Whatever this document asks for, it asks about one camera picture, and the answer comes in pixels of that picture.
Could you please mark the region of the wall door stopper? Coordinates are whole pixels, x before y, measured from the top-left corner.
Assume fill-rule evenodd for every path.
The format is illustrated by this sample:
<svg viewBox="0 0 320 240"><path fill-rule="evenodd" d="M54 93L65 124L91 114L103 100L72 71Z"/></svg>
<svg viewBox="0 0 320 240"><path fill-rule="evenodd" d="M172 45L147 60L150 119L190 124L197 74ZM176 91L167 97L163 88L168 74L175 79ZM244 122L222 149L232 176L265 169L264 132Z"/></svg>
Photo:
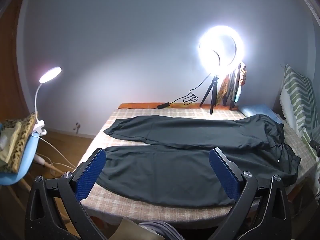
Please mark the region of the wall door stopper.
<svg viewBox="0 0 320 240"><path fill-rule="evenodd" d="M73 128L73 131L77 134L79 132L80 127L81 127L80 123L77 122L75 124L75 127Z"/></svg>

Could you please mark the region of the plaid bed mattress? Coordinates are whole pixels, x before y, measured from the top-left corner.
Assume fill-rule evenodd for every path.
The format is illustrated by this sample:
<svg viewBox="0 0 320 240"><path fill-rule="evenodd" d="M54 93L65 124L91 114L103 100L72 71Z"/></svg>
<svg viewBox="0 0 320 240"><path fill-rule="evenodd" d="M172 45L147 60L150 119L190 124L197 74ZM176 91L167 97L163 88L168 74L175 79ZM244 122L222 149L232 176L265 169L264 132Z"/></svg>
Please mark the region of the plaid bed mattress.
<svg viewBox="0 0 320 240"><path fill-rule="evenodd" d="M218 147L262 181L279 175L288 190L313 176L316 161L286 123L269 116L205 109L118 109L82 156L106 151L106 165L88 197L87 212L118 218L195 222L216 220L232 200L209 164Z"/></svg>

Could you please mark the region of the black tripod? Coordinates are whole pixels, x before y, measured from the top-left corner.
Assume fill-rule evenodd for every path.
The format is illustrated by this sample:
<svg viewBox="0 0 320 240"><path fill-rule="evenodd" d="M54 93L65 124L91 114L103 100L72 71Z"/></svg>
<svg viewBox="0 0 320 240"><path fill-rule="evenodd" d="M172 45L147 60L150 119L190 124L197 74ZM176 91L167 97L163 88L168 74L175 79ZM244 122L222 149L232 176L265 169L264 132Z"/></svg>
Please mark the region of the black tripod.
<svg viewBox="0 0 320 240"><path fill-rule="evenodd" d="M217 104L217 82L218 82L218 77L214 76L212 79L212 82L210 86L208 87L203 99L201 100L200 107L204 104L205 100L207 99L209 93L211 92L211 101L210 101L210 111L209 113L212 115L214 111L214 107Z"/></svg>

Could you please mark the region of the leopard print cloth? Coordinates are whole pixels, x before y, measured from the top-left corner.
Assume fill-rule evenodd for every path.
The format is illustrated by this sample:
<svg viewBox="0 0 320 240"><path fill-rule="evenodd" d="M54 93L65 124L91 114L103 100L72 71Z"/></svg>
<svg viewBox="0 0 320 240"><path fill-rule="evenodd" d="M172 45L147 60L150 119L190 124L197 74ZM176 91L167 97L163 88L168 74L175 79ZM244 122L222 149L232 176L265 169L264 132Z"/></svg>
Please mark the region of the leopard print cloth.
<svg viewBox="0 0 320 240"><path fill-rule="evenodd" d="M1 123L1 172L17 173L27 140L35 125L35 113Z"/></svg>

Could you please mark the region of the blue chair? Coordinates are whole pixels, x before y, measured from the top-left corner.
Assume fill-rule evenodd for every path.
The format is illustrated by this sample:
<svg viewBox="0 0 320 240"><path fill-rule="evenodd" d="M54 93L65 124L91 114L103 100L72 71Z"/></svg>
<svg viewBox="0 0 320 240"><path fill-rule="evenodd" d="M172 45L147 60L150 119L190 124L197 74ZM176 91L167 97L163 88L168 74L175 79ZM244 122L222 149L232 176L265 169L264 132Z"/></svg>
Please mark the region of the blue chair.
<svg viewBox="0 0 320 240"><path fill-rule="evenodd" d="M1 185L17 183L34 160L39 135L33 120L6 120L1 124Z"/></svg>

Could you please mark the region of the white clip desk lamp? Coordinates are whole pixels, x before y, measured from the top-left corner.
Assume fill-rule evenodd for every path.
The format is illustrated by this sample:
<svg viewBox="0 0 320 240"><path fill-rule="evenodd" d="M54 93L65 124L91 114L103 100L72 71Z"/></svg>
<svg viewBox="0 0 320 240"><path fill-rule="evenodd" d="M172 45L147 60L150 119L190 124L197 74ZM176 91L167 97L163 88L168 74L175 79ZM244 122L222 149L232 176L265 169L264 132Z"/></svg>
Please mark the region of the white clip desk lamp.
<svg viewBox="0 0 320 240"><path fill-rule="evenodd" d="M33 128L33 133L37 133L39 137L46 135L46 115L43 114L45 103L48 101L47 97L50 95L48 93L47 86L54 82L54 80L61 75L62 68L60 66L55 66L48 69L39 77L39 84L34 95L34 112L35 112L35 125Z"/></svg>

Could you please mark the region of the black pants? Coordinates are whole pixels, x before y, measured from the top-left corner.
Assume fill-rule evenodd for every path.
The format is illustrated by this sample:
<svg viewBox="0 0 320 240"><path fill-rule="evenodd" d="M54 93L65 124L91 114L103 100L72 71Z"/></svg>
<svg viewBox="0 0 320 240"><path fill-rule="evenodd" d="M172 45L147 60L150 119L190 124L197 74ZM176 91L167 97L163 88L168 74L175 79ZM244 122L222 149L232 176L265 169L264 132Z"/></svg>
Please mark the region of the black pants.
<svg viewBox="0 0 320 240"><path fill-rule="evenodd" d="M209 163L216 147L259 185L275 174L285 186L294 184L301 161L285 142L284 126L266 115L239 120L142 115L118 119L105 133L127 145L106 148L97 184L153 205L231 205Z"/></svg>

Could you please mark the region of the green striped pillow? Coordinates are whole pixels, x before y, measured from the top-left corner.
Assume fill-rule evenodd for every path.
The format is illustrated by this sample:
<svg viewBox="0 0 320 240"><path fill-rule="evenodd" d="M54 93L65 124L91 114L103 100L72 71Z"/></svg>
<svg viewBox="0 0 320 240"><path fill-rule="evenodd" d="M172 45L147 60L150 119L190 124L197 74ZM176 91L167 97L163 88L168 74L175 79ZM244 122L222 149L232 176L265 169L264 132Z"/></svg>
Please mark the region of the green striped pillow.
<svg viewBox="0 0 320 240"><path fill-rule="evenodd" d="M279 100L285 121L316 158L310 141L319 142L319 111L312 81L286 65Z"/></svg>

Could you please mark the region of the colourful hanging fabrics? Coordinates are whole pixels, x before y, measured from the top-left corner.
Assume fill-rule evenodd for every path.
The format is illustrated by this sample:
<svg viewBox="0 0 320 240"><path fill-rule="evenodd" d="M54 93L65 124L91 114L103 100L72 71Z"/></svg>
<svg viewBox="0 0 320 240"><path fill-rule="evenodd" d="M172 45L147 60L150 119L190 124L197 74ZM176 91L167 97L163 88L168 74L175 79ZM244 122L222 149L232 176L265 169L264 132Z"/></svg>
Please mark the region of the colourful hanging fabrics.
<svg viewBox="0 0 320 240"><path fill-rule="evenodd" d="M217 94L217 104L227 106L232 110L240 99L242 87L246 82L247 69L241 61L238 67L228 74L223 80L220 90Z"/></svg>

